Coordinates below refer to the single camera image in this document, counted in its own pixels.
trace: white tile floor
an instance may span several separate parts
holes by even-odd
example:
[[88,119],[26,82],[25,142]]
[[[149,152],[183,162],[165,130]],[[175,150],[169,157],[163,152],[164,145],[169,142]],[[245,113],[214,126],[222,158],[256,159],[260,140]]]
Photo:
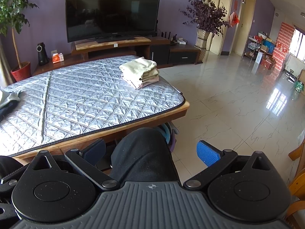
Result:
[[240,155],[263,151],[289,181],[293,162],[288,153],[304,139],[305,96],[283,72],[266,70],[247,57],[207,52],[203,64],[178,65],[160,74],[191,103],[187,115],[174,121],[180,134],[173,159],[181,182],[206,168],[196,154],[201,139]]

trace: door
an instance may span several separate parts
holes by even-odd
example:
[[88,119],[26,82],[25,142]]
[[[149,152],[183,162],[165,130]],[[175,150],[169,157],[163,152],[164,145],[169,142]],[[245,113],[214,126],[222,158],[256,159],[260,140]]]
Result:
[[242,56],[248,41],[249,32],[252,25],[255,0],[246,0],[242,5],[240,23],[238,25],[232,51]]
[[[218,0],[213,0],[213,1],[215,2],[215,5],[217,6]],[[229,8],[231,8],[231,5],[232,5],[232,0],[220,0],[220,3],[219,3],[219,6],[224,6],[227,11],[230,11]],[[223,18],[223,20],[227,21],[229,19],[229,16],[230,15],[228,12],[226,17]],[[219,34],[218,36],[215,35],[214,38],[212,39],[212,44],[209,49],[211,52],[213,52],[217,55],[219,55],[220,52],[222,51],[223,41],[225,39],[225,33],[226,33],[227,28],[223,26],[222,29],[224,32],[224,36],[222,36],[221,34]]]

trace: folded towel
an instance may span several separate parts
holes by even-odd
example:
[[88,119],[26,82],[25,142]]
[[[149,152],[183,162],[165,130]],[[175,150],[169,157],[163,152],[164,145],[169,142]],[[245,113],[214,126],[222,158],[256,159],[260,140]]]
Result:
[[133,80],[133,81],[138,80],[138,81],[141,81],[141,82],[145,82],[146,80],[148,80],[150,78],[154,78],[154,77],[159,76],[159,70],[157,68],[153,68],[151,71],[144,73],[142,78],[139,78],[138,76],[132,75],[129,72],[126,73],[126,72],[123,71],[123,74],[124,74],[124,77],[127,78],[127,79],[130,79],[130,80]]
[[155,78],[152,78],[152,81],[146,81],[145,83],[142,83],[142,82],[139,82],[139,81],[131,81],[127,78],[124,77],[124,74],[121,74],[121,77],[123,78],[123,80],[125,82],[127,82],[131,87],[133,87],[134,89],[141,89],[149,84],[153,84],[153,83],[156,83],[159,81],[159,77],[155,77]]
[[146,82],[158,82],[159,81],[159,75],[156,76],[156,77],[150,77],[146,80],[134,80],[134,79],[129,79],[128,77],[125,76],[124,73],[121,74],[121,77],[123,79],[128,79],[128,80],[131,80],[132,83],[135,85],[135,86],[140,86],[142,85],[143,83],[146,83]]
[[125,74],[125,77],[133,80],[142,80],[150,76],[155,76],[157,72],[159,73],[158,69],[154,70],[156,66],[157,63],[155,61],[142,57],[122,64],[119,68]]

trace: speaker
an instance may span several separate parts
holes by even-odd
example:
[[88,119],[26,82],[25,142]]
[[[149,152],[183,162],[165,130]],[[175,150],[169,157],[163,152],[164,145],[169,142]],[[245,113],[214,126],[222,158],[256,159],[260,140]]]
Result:
[[43,42],[39,43],[36,49],[38,52],[38,64],[39,65],[47,64],[49,62],[49,58],[45,50],[45,44]]

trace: wooden bed frame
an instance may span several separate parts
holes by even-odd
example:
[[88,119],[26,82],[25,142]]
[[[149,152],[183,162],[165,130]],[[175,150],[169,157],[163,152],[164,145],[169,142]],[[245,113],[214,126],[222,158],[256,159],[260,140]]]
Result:
[[181,118],[186,115],[186,112],[189,109],[189,107],[190,107],[189,102],[185,101],[185,103],[182,106],[173,109],[171,111],[165,112],[163,114],[156,115],[151,118],[137,121],[125,126],[93,133],[90,135],[82,136],[76,139],[60,142],[51,146],[47,146],[34,151],[23,153],[18,156],[15,156],[14,159],[18,160],[22,164],[27,164],[31,162],[31,160],[36,156],[36,154],[41,150],[48,150],[52,155],[61,155],[73,148],[78,148],[81,150],[87,147],[88,145],[90,145],[98,138],[103,139],[105,142],[110,142],[115,139],[121,139],[124,136],[128,135],[130,132],[136,130],[137,128],[155,127],[163,123]]

